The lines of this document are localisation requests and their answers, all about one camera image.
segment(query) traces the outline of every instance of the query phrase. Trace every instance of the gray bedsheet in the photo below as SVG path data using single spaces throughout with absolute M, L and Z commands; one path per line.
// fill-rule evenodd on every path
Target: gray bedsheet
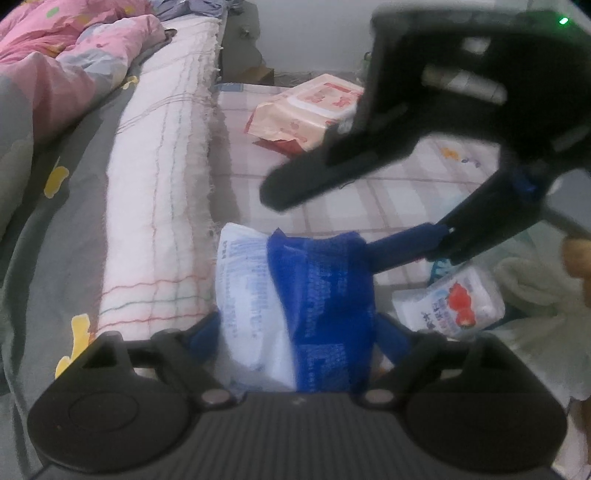
M 128 77 L 139 77 L 141 62 L 166 43 L 142 53 Z M 98 316 L 106 169 L 134 89 L 132 82 L 118 88 L 36 152 L 23 203 L 0 243 L 0 480 L 29 478 L 41 468 L 27 436 L 27 414 L 59 360 L 72 352 L 72 317 Z M 57 167 L 69 175 L 57 191 L 47 189 Z

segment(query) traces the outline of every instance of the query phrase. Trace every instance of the cardboard box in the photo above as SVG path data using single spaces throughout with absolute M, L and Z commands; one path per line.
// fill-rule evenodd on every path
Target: cardboard box
M 233 80 L 236 83 L 251 83 L 253 85 L 275 85 L 275 70 L 260 65 L 258 67 L 251 67 L 240 75 L 237 75 Z

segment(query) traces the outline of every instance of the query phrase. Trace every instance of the black ribbed surface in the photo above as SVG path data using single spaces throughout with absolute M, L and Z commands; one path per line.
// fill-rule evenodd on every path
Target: black ribbed surface
M 50 468 L 38 480 L 105 478 Z M 550 469 L 518 475 L 461 472 L 406 436 L 388 413 L 346 394 L 249 394 L 205 414 L 190 437 L 149 468 L 111 480 L 558 480 Z

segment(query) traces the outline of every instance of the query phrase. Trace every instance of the round pad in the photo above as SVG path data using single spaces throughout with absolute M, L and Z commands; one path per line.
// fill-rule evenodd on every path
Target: round pad
M 482 371 L 478 391 L 462 377 L 430 384 L 405 411 L 411 435 L 458 468 L 518 472 L 550 465 L 566 433 L 560 405 L 547 393 L 521 393 L 516 375 Z
M 125 471 L 168 451 L 189 425 L 185 396 L 156 380 L 115 376 L 89 390 L 50 387 L 35 403 L 28 430 L 41 458 L 78 472 Z

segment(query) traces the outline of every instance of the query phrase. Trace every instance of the strawberry graphic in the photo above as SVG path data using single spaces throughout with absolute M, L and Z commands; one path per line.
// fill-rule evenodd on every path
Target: strawberry graphic
M 457 313 L 456 324 L 462 329 L 468 329 L 476 326 L 476 315 L 470 308 L 462 309 Z
M 452 310 L 459 312 L 463 309 L 470 309 L 472 306 L 472 298 L 470 298 L 470 294 L 464 287 L 458 282 L 455 282 L 453 287 L 449 289 L 447 304 Z

